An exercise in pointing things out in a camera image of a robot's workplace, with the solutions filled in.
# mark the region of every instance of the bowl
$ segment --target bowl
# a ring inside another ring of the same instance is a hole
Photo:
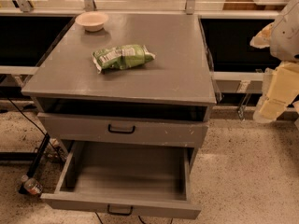
[[[75,19],[76,24],[83,26],[88,32],[100,31],[106,21],[108,21],[108,15],[100,11],[84,12]]]

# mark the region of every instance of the gray countertop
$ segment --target gray countertop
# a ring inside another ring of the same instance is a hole
[[[33,97],[215,104],[197,16],[108,14],[104,29],[89,33],[74,24],[22,93]],[[98,74],[92,52],[146,45],[156,59],[128,70]]]

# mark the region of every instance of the floor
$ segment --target floor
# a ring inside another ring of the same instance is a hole
[[[36,110],[18,107],[41,126]],[[32,151],[43,134],[6,101],[0,101],[0,148],[2,151]],[[295,224],[299,219],[299,131],[293,121],[282,119],[258,124],[252,109],[241,121],[235,107],[216,107],[205,143],[191,172],[192,202],[201,204],[196,220],[174,219],[174,224]],[[0,223],[96,224],[95,213],[53,210],[36,196],[18,193],[21,176],[29,162],[0,162]],[[53,192],[60,165],[45,157],[36,178],[44,192]],[[100,214],[102,222],[141,223],[137,217]],[[142,217],[148,224],[168,224],[168,218]]]

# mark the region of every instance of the gray cabinet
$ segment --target gray cabinet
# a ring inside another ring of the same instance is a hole
[[[109,17],[97,33],[75,24],[22,89],[69,152],[55,192],[41,198],[58,209],[196,218],[189,176],[215,104],[198,20]],[[132,43],[156,59],[96,73],[93,50]]]

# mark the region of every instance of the white robot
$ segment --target white robot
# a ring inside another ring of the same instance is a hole
[[[257,122],[272,122],[299,94],[299,0],[291,0],[250,44],[259,48],[268,45],[271,55],[281,60],[275,70],[265,70],[263,95],[253,115]]]

